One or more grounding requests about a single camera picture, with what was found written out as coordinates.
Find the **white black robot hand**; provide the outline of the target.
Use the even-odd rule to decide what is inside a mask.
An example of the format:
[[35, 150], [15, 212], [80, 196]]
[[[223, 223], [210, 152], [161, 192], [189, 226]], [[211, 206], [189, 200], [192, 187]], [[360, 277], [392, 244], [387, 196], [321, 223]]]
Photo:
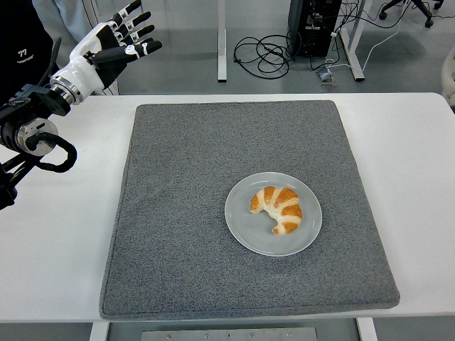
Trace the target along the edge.
[[129, 63], [160, 49], [160, 41], [144, 38], [154, 30], [153, 25], [137, 28], [151, 13], [129, 17], [140, 6], [140, 1], [133, 1], [109, 20], [97, 24], [74, 47], [69, 63], [51, 76], [52, 91], [68, 104], [79, 104], [93, 92], [109, 88]]

